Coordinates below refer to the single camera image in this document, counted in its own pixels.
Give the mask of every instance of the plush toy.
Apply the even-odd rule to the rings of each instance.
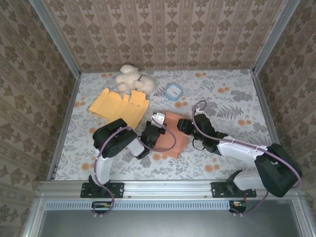
[[[138,68],[131,65],[124,65],[121,67],[120,71],[122,72],[122,75],[118,75],[115,78],[119,92],[136,89],[145,94],[150,94],[155,90],[154,80],[148,76],[140,75]]]

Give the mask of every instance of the patterned wallpaper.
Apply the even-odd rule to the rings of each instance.
[[[0,0],[0,236],[19,236],[74,78],[27,0]]]
[[[82,71],[250,68],[285,0],[44,0]]]
[[[281,142],[316,216],[316,1],[302,0],[259,73]]]

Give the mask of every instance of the floral tablecloth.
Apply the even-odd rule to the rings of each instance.
[[[104,88],[116,91],[114,78],[118,74],[81,75],[55,180],[87,180],[92,173],[95,160],[92,134],[107,120],[89,113],[88,108]],[[271,143],[249,70],[147,71],[142,74],[153,77],[157,89],[147,96],[150,104],[136,128],[138,134],[144,130],[153,112],[166,110],[190,116],[192,106],[204,99],[208,101],[206,114],[217,131],[253,144]],[[171,83],[178,84],[184,91],[177,102],[164,96]],[[236,158],[198,151],[192,147],[190,138],[177,159],[151,152],[137,160],[127,149],[123,150],[114,158],[111,180],[226,179],[237,169],[247,166]]]

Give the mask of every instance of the gray floor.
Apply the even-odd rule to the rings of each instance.
[[[228,211],[47,211],[40,237],[301,237],[289,201],[265,201],[239,217]]]

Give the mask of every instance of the white stuffed toy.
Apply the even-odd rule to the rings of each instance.
[[[120,71],[122,72],[122,75],[118,75],[115,78],[119,92],[136,89],[145,94],[150,94],[155,90],[154,80],[148,76],[140,75],[138,68],[131,65],[124,65],[121,67]]]

